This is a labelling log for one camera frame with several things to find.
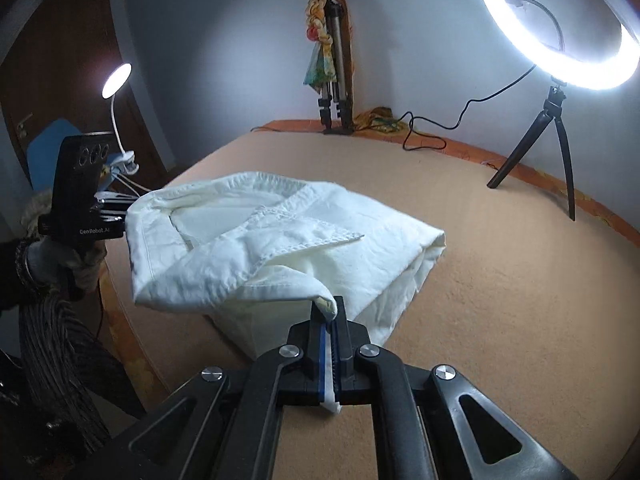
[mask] metal screw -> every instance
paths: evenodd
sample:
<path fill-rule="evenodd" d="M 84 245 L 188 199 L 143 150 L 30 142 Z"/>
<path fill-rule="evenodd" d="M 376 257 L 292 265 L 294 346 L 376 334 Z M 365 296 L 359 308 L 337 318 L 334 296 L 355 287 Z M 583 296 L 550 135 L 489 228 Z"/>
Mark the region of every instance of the metal screw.
<path fill-rule="evenodd" d="M 450 381 L 456 376 L 456 369 L 449 365 L 440 365 L 436 368 L 436 375 L 439 379 Z"/>
<path fill-rule="evenodd" d="M 364 357 L 375 357 L 380 354 L 380 348 L 375 345 L 367 344 L 360 347 L 360 355 Z"/>
<path fill-rule="evenodd" d="M 283 345 L 280 347 L 280 355 L 287 358 L 298 357 L 300 355 L 300 348 L 295 345 Z"/>
<path fill-rule="evenodd" d="M 207 383 L 215 383 L 222 379 L 222 368 L 217 366 L 207 366 L 200 372 L 200 376 L 207 381 Z"/>

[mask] human hand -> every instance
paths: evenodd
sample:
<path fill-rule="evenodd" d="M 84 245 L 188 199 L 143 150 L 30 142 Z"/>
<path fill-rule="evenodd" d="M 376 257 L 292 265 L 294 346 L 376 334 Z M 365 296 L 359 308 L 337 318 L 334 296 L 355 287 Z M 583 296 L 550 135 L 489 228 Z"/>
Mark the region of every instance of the human hand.
<path fill-rule="evenodd" d="M 100 263 L 106 256 L 104 241 L 96 242 L 84 257 L 77 251 L 49 237 L 31 244 L 26 251 L 26 261 L 33 279 L 41 285 L 59 285 L 59 268 L 73 272 L 76 286 L 91 292 L 98 283 Z"/>

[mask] camera lens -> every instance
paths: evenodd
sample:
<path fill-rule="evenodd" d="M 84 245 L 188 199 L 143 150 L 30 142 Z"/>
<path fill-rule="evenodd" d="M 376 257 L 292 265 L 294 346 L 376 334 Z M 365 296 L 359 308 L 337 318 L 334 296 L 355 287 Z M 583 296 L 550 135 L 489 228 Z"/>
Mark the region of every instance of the camera lens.
<path fill-rule="evenodd" d="M 82 152 L 80 152 L 80 157 L 78 158 L 78 166 L 84 166 L 88 158 L 89 150 L 85 148 L 84 150 L 82 150 Z"/>
<path fill-rule="evenodd" d="M 98 160 L 98 155 L 100 155 L 100 144 L 96 144 L 91 150 L 91 158 L 89 160 L 92 164 Z"/>

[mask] sleeve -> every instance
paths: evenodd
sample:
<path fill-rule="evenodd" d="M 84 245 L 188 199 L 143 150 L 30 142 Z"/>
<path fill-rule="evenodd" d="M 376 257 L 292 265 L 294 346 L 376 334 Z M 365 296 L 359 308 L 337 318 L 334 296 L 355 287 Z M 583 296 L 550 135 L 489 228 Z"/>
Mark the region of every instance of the sleeve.
<path fill-rule="evenodd" d="M 49 290 L 33 281 L 27 267 L 25 252 L 33 241 L 24 238 L 0 244 L 0 311 L 33 303 Z"/>

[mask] bracelet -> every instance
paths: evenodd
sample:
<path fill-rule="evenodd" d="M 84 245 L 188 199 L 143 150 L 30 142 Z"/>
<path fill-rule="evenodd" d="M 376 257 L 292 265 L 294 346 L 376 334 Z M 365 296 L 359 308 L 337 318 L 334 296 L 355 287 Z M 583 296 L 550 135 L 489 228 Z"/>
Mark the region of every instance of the bracelet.
<path fill-rule="evenodd" d="M 34 241 L 36 240 L 25 238 L 18 243 L 15 250 L 15 270 L 25 288 L 35 297 L 41 297 L 48 291 L 49 287 L 33 277 L 27 262 L 27 250 Z"/>

